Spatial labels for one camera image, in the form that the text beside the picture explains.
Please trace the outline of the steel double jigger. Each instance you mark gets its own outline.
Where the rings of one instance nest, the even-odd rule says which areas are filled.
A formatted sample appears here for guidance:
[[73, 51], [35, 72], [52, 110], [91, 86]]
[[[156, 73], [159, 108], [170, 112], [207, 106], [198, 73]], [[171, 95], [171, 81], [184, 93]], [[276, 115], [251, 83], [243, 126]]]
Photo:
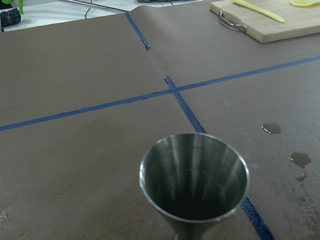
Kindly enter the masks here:
[[139, 186], [177, 240], [201, 240], [244, 202], [250, 173], [232, 146], [205, 133], [157, 141], [143, 156]]

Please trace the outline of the bamboo cutting board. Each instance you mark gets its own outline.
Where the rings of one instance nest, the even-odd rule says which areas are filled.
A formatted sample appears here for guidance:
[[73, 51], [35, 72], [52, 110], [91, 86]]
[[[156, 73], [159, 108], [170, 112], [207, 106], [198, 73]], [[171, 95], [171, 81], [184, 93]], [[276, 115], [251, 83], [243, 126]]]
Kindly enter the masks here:
[[246, 26], [247, 35], [261, 43], [318, 34], [320, 6], [296, 7], [288, 0], [248, 0], [249, 4], [271, 11], [282, 17], [280, 23], [260, 12], [238, 5], [232, 0], [214, 1], [210, 10], [235, 25]]

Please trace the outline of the yellow plastic knife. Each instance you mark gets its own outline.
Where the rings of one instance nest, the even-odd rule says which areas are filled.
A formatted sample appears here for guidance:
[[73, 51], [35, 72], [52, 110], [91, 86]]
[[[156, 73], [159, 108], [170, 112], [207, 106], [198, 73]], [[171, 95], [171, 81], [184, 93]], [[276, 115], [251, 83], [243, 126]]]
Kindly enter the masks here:
[[286, 21], [281, 17], [279, 16], [278, 14], [274, 13], [274, 12], [271, 12], [269, 10], [266, 10], [266, 9], [262, 9], [258, 6], [255, 6], [253, 4], [250, 4], [244, 0], [233, 0], [233, 3], [234, 4], [237, 4], [237, 5], [240, 5], [242, 7], [245, 7], [245, 8], [248, 8], [248, 9], [251, 9], [253, 11], [256, 11], [258, 13], [261, 13], [273, 20], [276, 20], [277, 22], [279, 23], [285, 23]]

